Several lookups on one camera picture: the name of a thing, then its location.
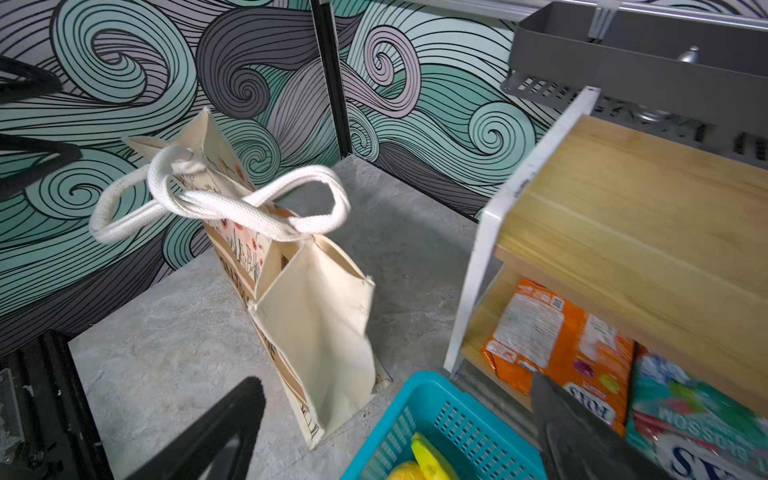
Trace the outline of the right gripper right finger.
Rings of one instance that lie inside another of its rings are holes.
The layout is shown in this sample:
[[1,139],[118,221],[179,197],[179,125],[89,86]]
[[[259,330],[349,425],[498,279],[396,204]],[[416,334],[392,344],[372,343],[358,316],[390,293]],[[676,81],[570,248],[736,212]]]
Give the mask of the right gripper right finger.
[[542,463],[549,480],[669,477],[541,373],[534,375],[531,402]]

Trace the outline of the floral canvas tote bag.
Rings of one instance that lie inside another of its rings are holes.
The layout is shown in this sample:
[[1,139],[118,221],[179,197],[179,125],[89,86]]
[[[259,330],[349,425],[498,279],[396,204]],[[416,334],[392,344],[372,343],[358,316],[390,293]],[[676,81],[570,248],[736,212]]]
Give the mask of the floral canvas tote bag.
[[144,163],[102,192],[92,236],[114,243],[168,214],[201,221],[317,447],[390,382],[366,333],[374,280],[329,237],[351,210],[340,179],[310,165],[254,187],[209,110],[171,142],[127,145]]

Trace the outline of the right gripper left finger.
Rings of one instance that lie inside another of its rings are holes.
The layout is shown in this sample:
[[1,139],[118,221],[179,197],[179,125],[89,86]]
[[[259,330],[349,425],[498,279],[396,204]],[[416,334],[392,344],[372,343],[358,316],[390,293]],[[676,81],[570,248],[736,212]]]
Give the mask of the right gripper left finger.
[[244,479],[264,417],[261,381],[242,380],[132,479]]

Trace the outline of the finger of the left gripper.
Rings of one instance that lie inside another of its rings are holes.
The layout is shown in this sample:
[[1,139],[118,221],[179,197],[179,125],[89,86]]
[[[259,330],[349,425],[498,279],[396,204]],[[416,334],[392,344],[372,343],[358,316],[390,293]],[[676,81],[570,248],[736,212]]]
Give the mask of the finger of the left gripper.
[[1,104],[59,93],[59,78],[42,68],[9,57],[1,57],[1,73],[12,79],[1,79]]
[[1,135],[3,152],[40,154],[41,161],[1,179],[1,200],[8,200],[31,184],[82,159],[80,148],[74,144],[30,137]]

